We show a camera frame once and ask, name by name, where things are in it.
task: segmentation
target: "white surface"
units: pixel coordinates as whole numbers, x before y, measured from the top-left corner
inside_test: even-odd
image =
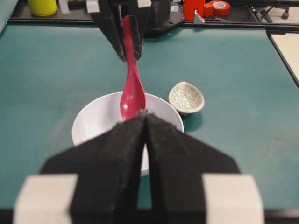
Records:
[[[263,203],[251,175],[203,174],[207,224],[263,224]]]
[[[123,122],[120,112],[122,92],[102,96],[85,106],[77,115],[72,127],[72,139],[77,146],[112,129],[116,123]],[[159,118],[172,123],[184,131],[183,121],[178,112],[165,100],[154,95],[145,94],[146,109]],[[142,157],[141,175],[149,174],[149,161],[146,146]]]
[[[299,79],[299,34],[271,35]]]
[[[225,8],[226,5],[222,2],[214,2],[213,6],[216,8]]]
[[[178,12],[178,6],[171,6],[172,12]]]
[[[70,10],[69,10],[69,6],[68,6],[68,2],[69,1],[73,1],[73,0],[58,0],[59,1],[59,6],[60,6],[60,10],[62,14],[69,14]]]
[[[87,0],[86,7],[87,7],[88,13],[99,13],[100,12],[98,0]]]
[[[144,8],[144,7],[150,7],[151,6],[151,0],[137,0],[138,7]]]
[[[14,224],[71,224],[69,208],[77,174],[32,175],[14,205]]]

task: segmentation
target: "black foam pad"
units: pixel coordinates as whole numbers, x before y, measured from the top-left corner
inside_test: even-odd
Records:
[[[72,214],[96,215],[101,221],[114,222],[122,217],[120,213],[136,210],[144,119],[140,114],[46,161],[41,174],[78,174]]]
[[[146,131],[153,211],[167,222],[186,214],[198,222],[206,208],[202,174],[239,173],[236,162],[154,115]]]

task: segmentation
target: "yellow container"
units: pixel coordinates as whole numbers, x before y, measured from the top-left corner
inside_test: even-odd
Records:
[[[30,11],[36,16],[52,15],[56,12],[55,0],[27,0]]]

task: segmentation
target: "white ceramic dish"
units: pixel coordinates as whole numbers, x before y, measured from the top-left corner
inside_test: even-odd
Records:
[[[169,92],[168,100],[183,115],[198,112],[205,105],[199,89],[186,82],[176,84]]]
[[[75,146],[88,141],[112,129],[116,123],[123,122],[120,112],[122,92],[115,92],[95,99],[86,105],[77,115],[72,127],[72,139]],[[183,121],[179,113],[165,100],[145,94],[146,109],[150,113],[172,123],[184,132]],[[146,146],[142,156],[141,176],[149,174],[149,161]]]

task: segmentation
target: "plastic spoon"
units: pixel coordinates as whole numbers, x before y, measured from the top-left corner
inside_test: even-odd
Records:
[[[121,96],[121,115],[124,120],[134,117],[140,110],[145,109],[145,94],[139,78],[137,61],[134,56],[133,41],[129,16],[122,20],[125,39],[125,49],[128,76],[125,89]]]

